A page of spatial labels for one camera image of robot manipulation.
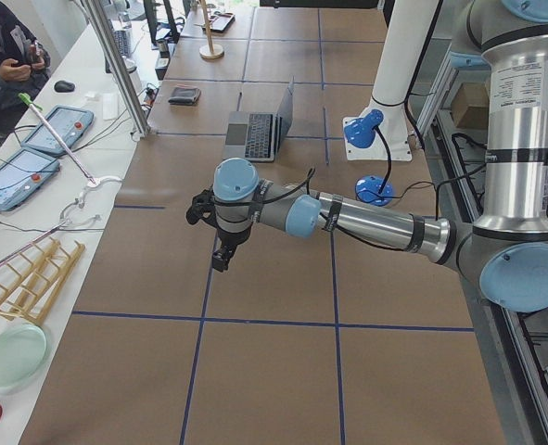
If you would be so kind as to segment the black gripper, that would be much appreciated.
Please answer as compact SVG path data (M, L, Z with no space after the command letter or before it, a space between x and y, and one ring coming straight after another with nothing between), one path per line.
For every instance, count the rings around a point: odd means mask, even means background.
M217 235L221 241L221 245L218 250L212 253L211 266L218 272L226 272L231 259L236 253L237 247L249 239L250 230L237 233L218 230Z

